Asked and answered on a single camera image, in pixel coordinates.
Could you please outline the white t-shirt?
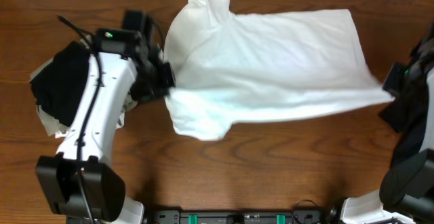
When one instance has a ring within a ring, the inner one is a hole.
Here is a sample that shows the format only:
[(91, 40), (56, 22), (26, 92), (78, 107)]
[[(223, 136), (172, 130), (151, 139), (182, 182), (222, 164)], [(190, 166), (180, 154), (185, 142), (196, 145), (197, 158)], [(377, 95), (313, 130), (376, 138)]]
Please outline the white t-shirt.
[(165, 39), (174, 131), (222, 139), (236, 123), (311, 119), (392, 101), (371, 74), (349, 10), (235, 14), (188, 0)]

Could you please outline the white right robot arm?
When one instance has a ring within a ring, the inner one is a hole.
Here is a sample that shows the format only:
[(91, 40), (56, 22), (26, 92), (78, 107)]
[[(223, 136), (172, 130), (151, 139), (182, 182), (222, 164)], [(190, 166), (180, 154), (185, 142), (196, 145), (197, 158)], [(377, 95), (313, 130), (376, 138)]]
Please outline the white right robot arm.
[(383, 85), (395, 100), (380, 112), (401, 133), (380, 188), (347, 198), (330, 212), (330, 223), (433, 222), (433, 40), (396, 63)]

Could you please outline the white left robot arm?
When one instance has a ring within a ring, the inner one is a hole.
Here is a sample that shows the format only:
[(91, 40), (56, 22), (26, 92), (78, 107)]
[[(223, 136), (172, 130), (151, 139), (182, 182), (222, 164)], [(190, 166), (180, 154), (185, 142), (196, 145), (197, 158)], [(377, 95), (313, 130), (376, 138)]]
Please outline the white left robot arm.
[(144, 204), (111, 169), (114, 135), (127, 99), (163, 98), (174, 76), (149, 30), (98, 29), (88, 45), (74, 120), (55, 155), (38, 159), (37, 179), (50, 210), (69, 223), (144, 223)]

